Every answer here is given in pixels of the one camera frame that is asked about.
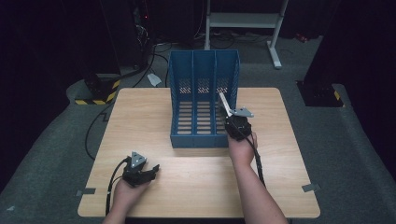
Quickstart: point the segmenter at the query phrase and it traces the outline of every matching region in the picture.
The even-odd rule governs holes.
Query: wire
[[[108,106],[106,106],[105,109],[103,109],[98,115],[96,115],[95,119],[91,122],[90,127],[88,128],[87,132],[85,133],[85,151],[87,152],[87,155],[94,161],[95,157],[90,153],[90,151],[88,150],[88,136],[90,135],[90,131],[91,128],[93,126],[93,124],[96,122],[96,120],[99,118],[99,116],[103,115],[103,122],[108,122],[108,118],[107,118],[107,113],[105,113],[105,111],[107,109],[109,109],[112,105],[114,105],[114,102],[109,104]]]
[[[163,57],[162,55],[156,54],[156,53],[154,53],[153,55],[163,58],[166,61],[166,64],[169,64],[168,60],[165,57]],[[169,67],[168,66],[166,66],[166,67],[167,68],[166,68],[166,75],[165,75],[165,88],[167,88],[166,83],[168,82],[168,74],[169,74]]]
[[[254,146],[254,144],[250,141],[250,139],[248,139],[248,137],[246,135],[244,135],[233,122],[230,122],[235,129],[247,140],[247,142],[250,144],[251,148],[253,149],[253,153],[254,153],[254,158],[256,160],[256,166],[257,166],[257,173],[259,175],[259,179],[262,182],[262,184],[265,186],[265,182],[264,182],[264,176],[262,175],[262,161],[261,161],[261,157],[259,154],[259,151],[257,150],[257,148]],[[253,138],[253,134],[250,134],[251,139],[254,142],[254,138]]]
[[[120,166],[122,166],[123,163],[127,162],[128,158],[122,160],[116,167],[116,169],[113,172],[113,175],[110,178],[110,182],[108,183],[108,188],[107,188],[107,197],[106,197],[106,216],[110,212],[110,199],[111,199],[111,190],[113,189],[113,184],[114,182],[119,179],[120,177],[117,177],[117,179],[114,179],[114,176],[116,175],[116,172],[119,170]]]
[[[154,47],[152,48],[152,53],[151,53],[151,54],[152,54],[152,57],[151,57],[151,62],[150,62],[149,65],[148,65],[148,68],[146,69],[146,71],[145,71],[145,73],[143,74],[143,76],[132,86],[132,88],[136,87],[136,86],[143,80],[143,77],[146,76],[146,74],[148,73],[149,69],[151,68],[152,63],[154,62],[154,52],[155,52],[155,48],[156,48],[156,46],[154,46]]]
[[[202,26],[202,23],[203,23],[203,21],[204,21],[204,13],[205,13],[205,4],[204,4],[204,0],[202,0],[201,21],[200,21],[200,23],[199,23],[198,30],[197,30],[197,32],[195,33],[194,37],[196,37],[196,36],[198,35],[199,31],[201,30],[201,26]]]
[[[232,35],[219,35],[219,36],[216,36],[216,39],[219,40],[219,41],[229,41],[229,40],[231,40],[231,44],[226,46],[226,47],[221,48],[221,47],[217,47],[217,46],[213,45],[212,43],[210,43],[210,46],[212,46],[215,49],[228,49],[235,43],[235,38]]]

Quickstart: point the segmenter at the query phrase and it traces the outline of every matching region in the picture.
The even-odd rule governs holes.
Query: tabletop
[[[285,216],[318,217],[315,193],[302,189],[311,182],[279,90],[239,88],[236,104],[254,114],[248,121],[264,181]],[[132,151],[148,158],[144,171],[157,164],[160,171],[129,217],[243,217],[228,149],[172,148],[171,118],[170,89],[120,90],[86,186],[95,192],[78,208],[82,217],[105,216],[109,179]]]

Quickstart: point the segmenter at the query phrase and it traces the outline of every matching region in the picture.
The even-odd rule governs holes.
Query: dark background
[[[94,73],[118,73],[120,55],[111,40],[114,31],[106,28],[106,8],[100,8],[98,1],[90,2],[78,5],[83,6],[79,10],[86,12],[85,19],[97,23],[87,25],[85,35],[80,32],[75,35],[101,48],[99,52],[84,48],[85,63]],[[277,11],[278,8],[276,1],[250,2],[227,1],[224,4],[225,1],[213,1],[213,9],[255,12]],[[40,133],[69,104],[66,89],[82,79],[70,52],[70,39],[63,23],[64,5],[73,6],[71,3],[76,2],[0,3],[1,111],[4,121],[1,125],[1,189]],[[339,6],[338,3],[330,0],[290,1],[280,36],[294,38],[300,34],[309,39],[325,35],[306,78],[313,83],[338,82],[346,86],[364,131],[395,177],[395,3],[384,0],[340,1]],[[193,41],[199,27],[197,18],[201,18],[201,1],[151,0],[148,4],[154,6],[151,21],[156,36],[186,43]]]

